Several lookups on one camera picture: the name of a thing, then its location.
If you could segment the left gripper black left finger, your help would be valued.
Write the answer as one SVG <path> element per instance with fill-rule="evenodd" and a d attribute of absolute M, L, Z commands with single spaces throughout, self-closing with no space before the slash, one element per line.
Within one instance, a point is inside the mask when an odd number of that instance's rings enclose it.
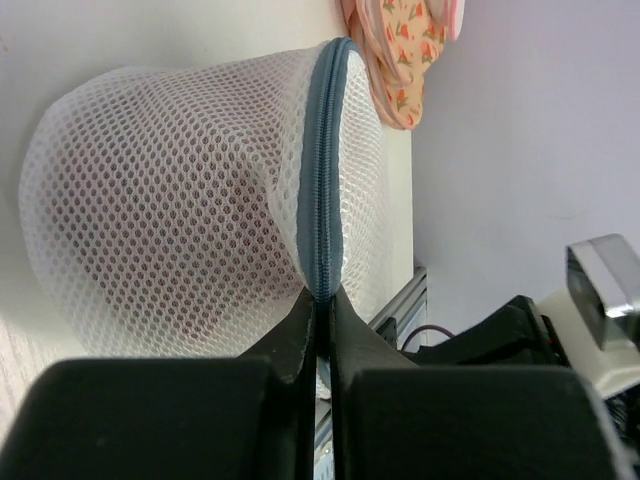
<path fill-rule="evenodd" d="M 309 479 L 316 305 L 236 358 L 75 359 L 30 388 L 5 479 Z"/>

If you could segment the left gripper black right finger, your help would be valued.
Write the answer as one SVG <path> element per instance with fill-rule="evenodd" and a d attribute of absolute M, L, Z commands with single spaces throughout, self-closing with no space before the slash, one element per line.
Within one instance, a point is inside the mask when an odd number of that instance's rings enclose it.
<path fill-rule="evenodd" d="M 599 395 L 559 366 L 418 366 L 338 293 L 328 309 L 339 479 L 619 479 Z"/>

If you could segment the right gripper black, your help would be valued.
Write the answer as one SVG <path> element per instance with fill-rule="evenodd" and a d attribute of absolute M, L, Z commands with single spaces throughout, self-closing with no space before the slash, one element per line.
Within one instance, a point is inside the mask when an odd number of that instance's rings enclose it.
<path fill-rule="evenodd" d="M 512 298 L 470 329 L 404 356 L 420 366 L 570 366 L 550 318 L 523 295 Z"/>

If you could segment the white mesh laundry bag blue trim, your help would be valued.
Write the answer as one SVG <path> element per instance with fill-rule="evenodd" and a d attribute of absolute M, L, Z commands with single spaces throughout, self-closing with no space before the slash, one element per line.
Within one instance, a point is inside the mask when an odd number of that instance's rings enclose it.
<path fill-rule="evenodd" d="M 236 356 L 292 309 L 392 294 L 388 158 L 347 38 L 67 93 L 19 186 L 28 257 L 98 355 Z"/>

